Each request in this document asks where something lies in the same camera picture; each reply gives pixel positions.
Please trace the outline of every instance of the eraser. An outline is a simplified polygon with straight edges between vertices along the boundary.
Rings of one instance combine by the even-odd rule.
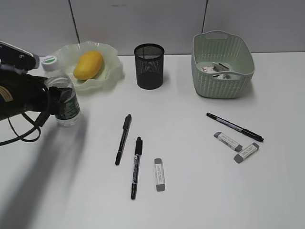
[[[154,169],[156,174],[157,191],[162,192],[165,190],[165,180],[164,180],[163,163],[161,158],[156,158],[154,160]]]
[[[253,142],[251,145],[249,145],[246,149],[244,149],[239,154],[236,154],[234,157],[234,161],[236,161],[238,164],[246,160],[251,154],[254,154],[259,149],[259,145],[255,142]]]
[[[216,137],[222,143],[225,143],[228,147],[230,147],[236,152],[240,152],[243,149],[243,147],[238,142],[234,141],[233,139],[221,132],[217,132],[216,134],[214,134],[214,137]]]

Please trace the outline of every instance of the black mesh pen holder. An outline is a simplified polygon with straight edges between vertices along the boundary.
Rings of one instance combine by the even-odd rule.
[[[152,90],[163,83],[164,48],[157,44],[141,44],[134,49],[137,84]]]

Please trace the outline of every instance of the bottle cap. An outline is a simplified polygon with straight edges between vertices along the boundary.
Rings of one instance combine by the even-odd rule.
[[[59,68],[58,59],[56,56],[53,55],[43,57],[41,60],[41,64],[46,72],[52,72]]]

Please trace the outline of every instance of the black cable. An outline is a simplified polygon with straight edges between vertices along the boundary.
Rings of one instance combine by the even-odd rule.
[[[206,17],[206,11],[207,11],[207,9],[208,9],[208,3],[209,3],[209,0],[206,0],[206,3],[205,3],[205,9],[204,9],[204,16],[203,16],[203,22],[202,22],[202,29],[201,29],[201,33],[203,33],[203,29],[204,29],[205,17]]]
[[[71,12],[71,16],[72,16],[72,21],[73,21],[73,25],[74,25],[74,29],[75,29],[75,33],[76,33],[76,37],[77,37],[77,42],[79,44],[79,43],[81,43],[81,41],[80,41],[80,37],[78,35],[78,31],[77,31],[77,27],[76,27],[76,23],[75,23],[75,18],[74,18],[74,13],[73,13],[72,6],[71,6],[71,1],[68,0],[68,3],[69,3],[70,12]]]
[[[15,131],[15,129],[13,128],[13,125],[10,121],[10,119],[8,118],[8,121],[9,121],[9,124],[10,124],[10,127],[12,128],[13,132],[15,133],[15,135],[17,136],[16,138],[13,138],[13,139],[10,139],[10,140],[7,140],[7,141],[4,141],[4,142],[0,142],[0,146],[4,146],[4,145],[7,145],[7,144],[10,144],[10,143],[13,143],[13,142],[17,142],[19,140],[22,140],[24,142],[34,142],[34,141],[37,141],[41,135],[41,130],[39,128],[40,126],[40,123],[37,123],[36,121],[39,119],[39,117],[41,116],[49,116],[49,109],[50,109],[50,104],[51,104],[51,99],[50,99],[50,94],[49,94],[49,90],[48,88],[46,87],[46,85],[42,84],[42,88],[44,89],[45,93],[47,94],[47,98],[48,98],[48,104],[47,104],[47,108],[46,110],[41,113],[38,118],[33,121],[30,117],[28,117],[25,113],[21,113],[21,115],[28,121],[30,122],[34,127],[29,130],[28,132],[22,134],[22,135],[18,135],[17,132]],[[39,134],[38,136],[35,138],[35,139],[24,139],[25,137],[27,137],[28,135],[30,135],[31,133],[33,133],[35,130],[38,130]]]

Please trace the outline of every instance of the eraser gray end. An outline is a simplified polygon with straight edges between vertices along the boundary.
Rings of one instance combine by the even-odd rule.
[[[240,151],[242,151],[242,149],[243,149],[243,146],[242,145],[238,145],[238,147],[235,148],[235,151],[236,152],[240,152]]]
[[[236,161],[238,164],[241,163],[244,159],[239,154],[236,154],[234,157],[234,161]]]
[[[157,185],[157,191],[163,192],[165,190],[165,185]]]
[[[214,137],[218,138],[219,134],[221,134],[221,132],[217,132],[214,134]]]
[[[258,145],[258,144],[256,144],[255,142],[253,142],[253,143],[252,143],[252,145],[254,145],[256,148],[258,148],[258,149],[259,149],[259,145]]]
[[[162,164],[162,159],[161,159],[161,158],[156,158],[156,159],[154,160],[154,163],[155,163],[155,164]]]

